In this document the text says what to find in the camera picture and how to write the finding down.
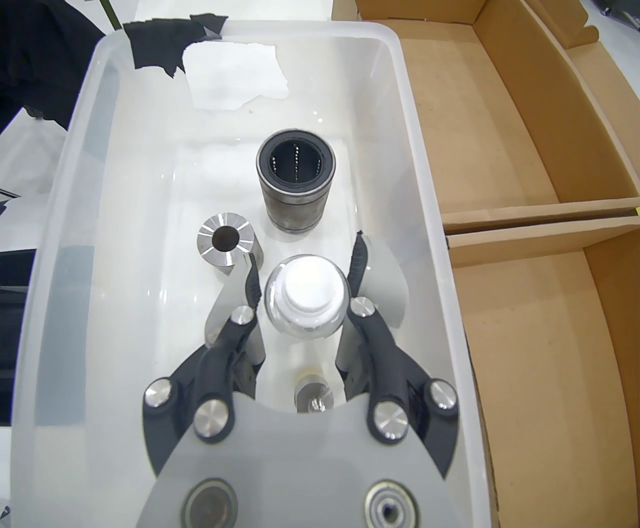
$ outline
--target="small metal part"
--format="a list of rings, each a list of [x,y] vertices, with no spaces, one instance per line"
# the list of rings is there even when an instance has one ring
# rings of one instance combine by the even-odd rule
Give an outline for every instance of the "small metal part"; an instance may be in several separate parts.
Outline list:
[[[193,488],[182,508],[185,528],[232,528],[238,501],[234,489],[224,480],[210,479]]]
[[[371,317],[376,312],[373,302],[366,297],[354,297],[350,306],[351,311],[358,317]]]
[[[160,378],[149,385],[145,391],[145,404],[154,409],[164,405],[171,398],[173,385],[168,378]]]
[[[450,411],[458,404],[456,390],[444,380],[433,380],[429,387],[429,394],[443,411]]]
[[[228,420],[227,404],[219,399],[210,399],[195,412],[193,428],[200,438],[213,438],[225,428]]]
[[[335,155],[325,140],[297,129],[276,132],[258,149],[256,169],[276,227],[300,234],[320,222],[335,173]]]
[[[262,247],[253,227],[234,212],[215,214],[198,231],[198,252],[212,266],[229,274],[246,253],[252,253],[258,269],[264,261]]]
[[[309,374],[296,385],[293,401],[299,413],[324,412],[333,409],[333,392],[320,376]]]
[[[231,320],[240,326],[249,324],[253,321],[254,317],[255,311],[251,306],[238,306],[233,312],[231,312]]]
[[[373,422],[387,440],[401,440],[409,429],[409,420],[394,401],[380,401],[373,410]]]
[[[418,512],[412,496],[400,484],[374,484],[365,498],[364,515],[368,528],[416,528]]]

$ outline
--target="cardboard box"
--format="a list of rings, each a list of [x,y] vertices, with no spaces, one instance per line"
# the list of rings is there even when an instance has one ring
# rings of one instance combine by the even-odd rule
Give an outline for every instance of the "cardboard box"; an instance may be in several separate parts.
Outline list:
[[[578,0],[356,3],[403,45],[495,523],[638,526],[640,101]]]

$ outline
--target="clear plastic bin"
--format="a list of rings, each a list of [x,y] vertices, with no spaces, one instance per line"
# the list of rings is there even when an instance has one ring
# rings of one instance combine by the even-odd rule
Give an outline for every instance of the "clear plastic bin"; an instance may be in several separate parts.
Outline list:
[[[358,229],[391,247],[410,288],[398,344],[458,390],[461,434],[447,484],[464,524],[488,527],[472,369],[398,38],[364,22],[227,22],[223,39],[274,45],[288,96],[196,110],[182,72],[134,69],[123,31],[95,51],[29,290],[12,525],[135,525],[154,483],[142,394],[202,344],[222,282],[200,258],[196,233],[212,214],[234,211],[265,249],[263,286],[297,253],[346,270]],[[323,220],[303,238],[270,224],[255,171],[262,141],[291,127],[325,138],[337,158]],[[278,405],[271,388],[281,374],[266,371],[259,400]]]

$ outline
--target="black cloth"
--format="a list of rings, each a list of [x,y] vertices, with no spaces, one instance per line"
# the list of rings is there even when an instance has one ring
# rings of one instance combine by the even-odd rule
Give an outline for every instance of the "black cloth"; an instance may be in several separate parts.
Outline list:
[[[123,26],[129,40],[136,69],[160,66],[173,77],[180,68],[184,71],[182,54],[189,44],[205,38],[220,39],[220,31],[227,17],[211,13],[191,15],[187,19],[153,19],[130,22]]]
[[[23,106],[68,129],[103,36],[65,0],[0,0],[0,132]]]

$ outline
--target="plastic bottle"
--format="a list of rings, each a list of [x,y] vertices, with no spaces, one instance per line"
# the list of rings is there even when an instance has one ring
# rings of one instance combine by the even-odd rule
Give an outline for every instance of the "plastic bottle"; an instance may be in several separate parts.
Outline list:
[[[333,334],[344,320],[349,287],[342,271],[318,255],[279,263],[266,285],[265,306],[273,326],[299,339]]]

